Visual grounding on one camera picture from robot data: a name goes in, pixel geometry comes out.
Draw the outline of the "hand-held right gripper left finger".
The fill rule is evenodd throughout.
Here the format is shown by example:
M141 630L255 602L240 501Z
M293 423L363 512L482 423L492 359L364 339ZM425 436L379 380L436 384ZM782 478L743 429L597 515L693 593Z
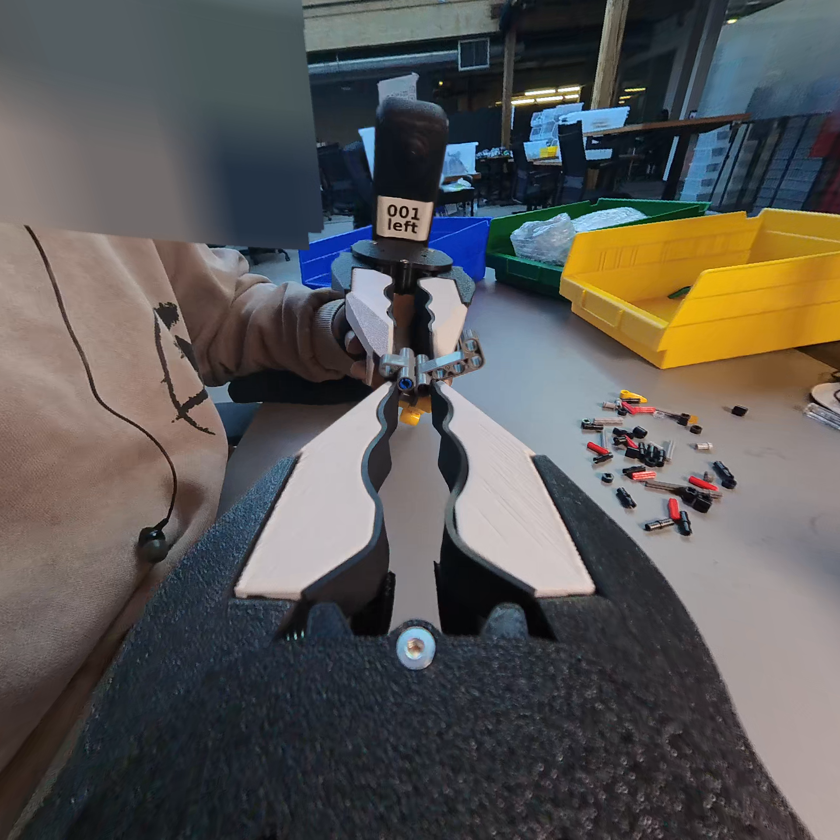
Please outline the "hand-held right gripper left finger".
M389 571L379 490L392 467L397 389L383 384L296 455L234 587L238 599L362 612Z

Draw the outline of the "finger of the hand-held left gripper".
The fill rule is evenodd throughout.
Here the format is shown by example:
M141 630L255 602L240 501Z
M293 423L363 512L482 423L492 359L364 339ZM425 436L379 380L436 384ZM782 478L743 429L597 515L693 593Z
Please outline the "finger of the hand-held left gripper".
M344 307L354 337L365 351L364 381L373 382L381 359L412 343L413 295L394 291L393 280L385 273L354 267Z
M421 376L464 372L469 359L462 342L466 314L455 280L421 279Z

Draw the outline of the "yellow building block assembly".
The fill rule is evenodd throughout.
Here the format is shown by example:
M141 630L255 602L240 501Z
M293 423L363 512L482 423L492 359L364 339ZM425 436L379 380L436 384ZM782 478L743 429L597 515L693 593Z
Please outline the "yellow building block assembly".
M478 333L466 329L453 352L430 358L404 348L400 353L382 357L379 374L396 384L400 422L416 426L423 415L432 412L430 396L434 384L450 384L455 378L482 368L484 363Z

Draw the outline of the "person's left forearm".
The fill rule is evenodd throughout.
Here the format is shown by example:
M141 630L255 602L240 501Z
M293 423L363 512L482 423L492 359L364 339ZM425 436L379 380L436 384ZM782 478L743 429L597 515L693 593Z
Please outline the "person's left forearm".
M310 382L363 379L364 349L334 290L251 274L229 248L155 241L205 385L261 371Z

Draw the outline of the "grey desk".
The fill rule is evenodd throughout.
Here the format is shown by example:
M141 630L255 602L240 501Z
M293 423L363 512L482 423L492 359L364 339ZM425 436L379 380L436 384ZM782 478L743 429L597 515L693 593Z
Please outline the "grey desk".
M661 371L571 313L567 301L496 282L488 270L469 310L487 369L455 382L463 395L546 455L659 567L692 615L742 725L816 838L838 838L838 432L802 408L829 378L798 351ZM718 459L738 484L693 535L645 533L662 493L630 490L625 511L584 453L583 417L621 389L698 416L646 427L673 440L665 479Z

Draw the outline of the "white sign board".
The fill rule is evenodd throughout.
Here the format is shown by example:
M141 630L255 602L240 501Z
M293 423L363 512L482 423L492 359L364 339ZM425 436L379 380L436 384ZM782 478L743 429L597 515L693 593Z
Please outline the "white sign board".
M412 71L398 77L379 80L376 85L378 106L381 106L386 100L393 98L411 102L417 101L418 79L418 74Z

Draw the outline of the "blue plastic bin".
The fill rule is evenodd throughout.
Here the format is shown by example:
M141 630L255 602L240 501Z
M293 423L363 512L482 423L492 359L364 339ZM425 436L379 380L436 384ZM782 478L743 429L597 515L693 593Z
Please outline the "blue plastic bin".
M453 258L475 282L483 281L487 272L486 250L490 230L488 217L436 217L429 239L431 248ZM351 246L372 235L370 225L355 228L314 241L308 250L301 250L299 267L301 283L310 289L330 287L331 266L334 260Z

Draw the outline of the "green plastic bin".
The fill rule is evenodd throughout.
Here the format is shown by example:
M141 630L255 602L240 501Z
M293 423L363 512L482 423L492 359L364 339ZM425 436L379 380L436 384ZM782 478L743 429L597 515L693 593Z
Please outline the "green plastic bin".
M552 297L560 291L564 266L557 261L543 262L519 256L511 241L511 237L519 228L545 227L552 219L564 214L570 218L575 231L583 233L596 229L632 227L702 217L709 208L709 202L621 196L600 197L535 211L517 212L491 221L486 263L495 270L498 282Z

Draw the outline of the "clear plastic bag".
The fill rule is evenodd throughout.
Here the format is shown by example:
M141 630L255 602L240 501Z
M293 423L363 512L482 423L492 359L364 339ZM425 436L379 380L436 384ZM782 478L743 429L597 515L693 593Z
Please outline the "clear plastic bag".
M559 213L551 219L524 223L511 233L510 241L514 255L520 259L562 266L578 234L647 221L647 215L630 206L607 208L579 217Z

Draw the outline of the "person's torso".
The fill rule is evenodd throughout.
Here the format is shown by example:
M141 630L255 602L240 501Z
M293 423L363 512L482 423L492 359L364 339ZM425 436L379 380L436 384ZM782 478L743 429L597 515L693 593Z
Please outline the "person's torso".
M2 224L2 770L217 509L228 445L211 339L259 284L231 248Z

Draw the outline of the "yellow plastic bin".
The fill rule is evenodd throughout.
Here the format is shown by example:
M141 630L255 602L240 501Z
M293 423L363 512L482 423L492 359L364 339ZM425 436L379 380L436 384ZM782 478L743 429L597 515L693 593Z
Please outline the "yellow plastic bin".
M836 342L839 216L765 208L581 233L560 294L661 370Z

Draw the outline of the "wooden background table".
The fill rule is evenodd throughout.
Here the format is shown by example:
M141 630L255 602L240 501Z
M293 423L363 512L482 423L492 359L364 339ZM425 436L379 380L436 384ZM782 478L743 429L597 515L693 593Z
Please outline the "wooden background table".
M583 132L583 138L586 143L592 141L611 148L635 138L676 140L675 152L671 158L668 175L665 178L665 186L661 193L663 200L671 201L676 197L691 139L728 125L738 126L749 122L751 118L752 115L749 112L738 112L704 118L646 122L625 125L616 129L596 129Z

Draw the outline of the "printed instruction sheet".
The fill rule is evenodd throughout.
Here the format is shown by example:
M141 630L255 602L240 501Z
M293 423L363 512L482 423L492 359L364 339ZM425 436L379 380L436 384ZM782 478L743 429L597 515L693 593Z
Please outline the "printed instruction sheet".
M801 410L805 417L839 431L839 381L814 385L810 402Z

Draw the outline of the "stack of coloured crates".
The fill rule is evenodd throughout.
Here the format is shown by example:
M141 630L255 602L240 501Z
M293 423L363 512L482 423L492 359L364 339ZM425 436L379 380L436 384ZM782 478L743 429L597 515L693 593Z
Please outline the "stack of coloured crates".
M751 214L765 208L802 211L813 196L827 163L821 146L824 132L833 137L834 114L816 112L779 117L769 121L767 136L755 157L755 185L748 191Z

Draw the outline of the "wooden support post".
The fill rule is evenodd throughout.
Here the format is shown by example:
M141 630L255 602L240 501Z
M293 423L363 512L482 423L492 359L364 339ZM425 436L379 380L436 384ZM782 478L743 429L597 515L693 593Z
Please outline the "wooden support post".
M590 110L609 109L612 106L629 6L630 1L605 2Z
M511 142L511 111L514 65L516 59L517 29L511 24L503 44L503 68L500 100L500 147L508 148Z

